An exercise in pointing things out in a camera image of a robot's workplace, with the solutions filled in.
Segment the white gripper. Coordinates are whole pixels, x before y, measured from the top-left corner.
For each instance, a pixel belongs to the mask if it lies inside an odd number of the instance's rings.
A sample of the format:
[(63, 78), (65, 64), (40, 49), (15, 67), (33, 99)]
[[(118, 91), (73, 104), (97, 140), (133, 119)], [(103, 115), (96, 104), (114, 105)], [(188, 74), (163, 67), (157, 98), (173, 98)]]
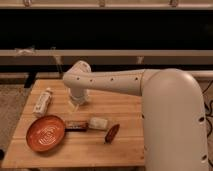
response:
[(73, 104), (83, 105), (88, 101), (89, 95), (86, 89), (69, 89), (69, 97)]

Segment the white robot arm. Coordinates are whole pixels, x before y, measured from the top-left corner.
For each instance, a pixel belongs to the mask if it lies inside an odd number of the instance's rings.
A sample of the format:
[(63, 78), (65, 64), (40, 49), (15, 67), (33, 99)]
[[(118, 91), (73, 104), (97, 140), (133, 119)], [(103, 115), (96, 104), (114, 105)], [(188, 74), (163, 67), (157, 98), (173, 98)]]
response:
[(93, 72), (85, 61), (63, 75), (70, 98), (89, 89), (142, 98), (146, 171), (209, 171), (205, 107), (195, 78), (179, 69)]

